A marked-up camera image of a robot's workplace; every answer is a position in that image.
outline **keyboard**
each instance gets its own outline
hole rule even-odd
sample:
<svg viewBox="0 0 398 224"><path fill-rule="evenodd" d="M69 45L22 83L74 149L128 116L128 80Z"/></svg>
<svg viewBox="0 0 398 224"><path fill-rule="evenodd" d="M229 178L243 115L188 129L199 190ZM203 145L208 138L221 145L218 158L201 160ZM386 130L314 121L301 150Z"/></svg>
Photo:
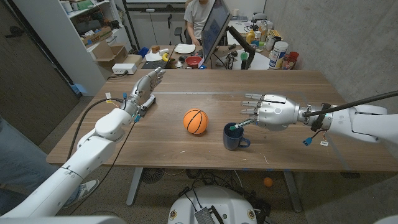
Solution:
<svg viewBox="0 0 398 224"><path fill-rule="evenodd" d="M191 56L198 56L203 58L203 50L198 50L197 52L192 52Z"/></svg>
<svg viewBox="0 0 398 224"><path fill-rule="evenodd" d="M165 68L167 65L167 62L163 60L159 61L154 61L154 62L145 62L145 64L142 66L142 69L155 69L155 68Z"/></svg>

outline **blue mug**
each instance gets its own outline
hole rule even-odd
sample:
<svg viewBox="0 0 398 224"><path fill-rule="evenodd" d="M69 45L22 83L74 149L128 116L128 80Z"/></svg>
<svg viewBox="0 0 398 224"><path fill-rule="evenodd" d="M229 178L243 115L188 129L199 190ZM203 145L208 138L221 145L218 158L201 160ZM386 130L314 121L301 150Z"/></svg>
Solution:
<svg viewBox="0 0 398 224"><path fill-rule="evenodd" d="M247 148L250 146L250 140L243 137L243 128L238 128L233 131L229 130L229 127L234 126L236 123L228 123L224 127L223 142L225 148L234 151L238 147Z"/></svg>

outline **mug handle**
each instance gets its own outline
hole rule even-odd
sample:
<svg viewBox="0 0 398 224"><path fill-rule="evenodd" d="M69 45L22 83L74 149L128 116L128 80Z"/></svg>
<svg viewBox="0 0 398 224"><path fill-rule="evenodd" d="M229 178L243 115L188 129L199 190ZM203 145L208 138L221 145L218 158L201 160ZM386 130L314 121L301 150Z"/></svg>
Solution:
<svg viewBox="0 0 398 224"><path fill-rule="evenodd" d="M243 145L241 144L241 141L245 141L247 145L243 146ZM241 140L239 141L238 147L247 148L247 147L249 147L249 146L250 146L250 140L248 140L248 139L246 139L246 138L241 138Z"/></svg>

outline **sneaker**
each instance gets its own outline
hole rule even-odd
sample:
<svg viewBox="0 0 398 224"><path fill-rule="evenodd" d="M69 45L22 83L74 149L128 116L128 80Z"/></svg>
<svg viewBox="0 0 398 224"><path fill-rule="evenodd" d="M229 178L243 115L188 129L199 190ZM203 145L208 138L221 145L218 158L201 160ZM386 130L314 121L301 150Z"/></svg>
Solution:
<svg viewBox="0 0 398 224"><path fill-rule="evenodd" d="M62 208L69 208L78 201L87 198L91 193L93 193L95 188L98 187L98 184L100 184L100 180L91 180L89 182L85 182L84 184L80 184L80 192L77 198L68 205L64 205Z"/></svg>

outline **person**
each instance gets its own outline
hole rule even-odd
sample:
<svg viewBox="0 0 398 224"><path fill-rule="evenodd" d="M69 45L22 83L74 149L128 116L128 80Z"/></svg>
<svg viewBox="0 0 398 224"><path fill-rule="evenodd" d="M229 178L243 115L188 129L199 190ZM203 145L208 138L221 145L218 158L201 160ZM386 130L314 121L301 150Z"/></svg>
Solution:
<svg viewBox="0 0 398 224"><path fill-rule="evenodd" d="M0 116L0 184L21 185L31 194L58 169L47 163L46 157L46 153ZM89 196L99 182L91 180L80 184L63 208L71 207ZM24 194L0 189L0 215L9 212L26 198Z"/></svg>
<svg viewBox="0 0 398 224"><path fill-rule="evenodd" d="M187 22L187 32L192 44L201 44L201 31L205 26L215 0L193 0L185 9L184 20Z"/></svg>

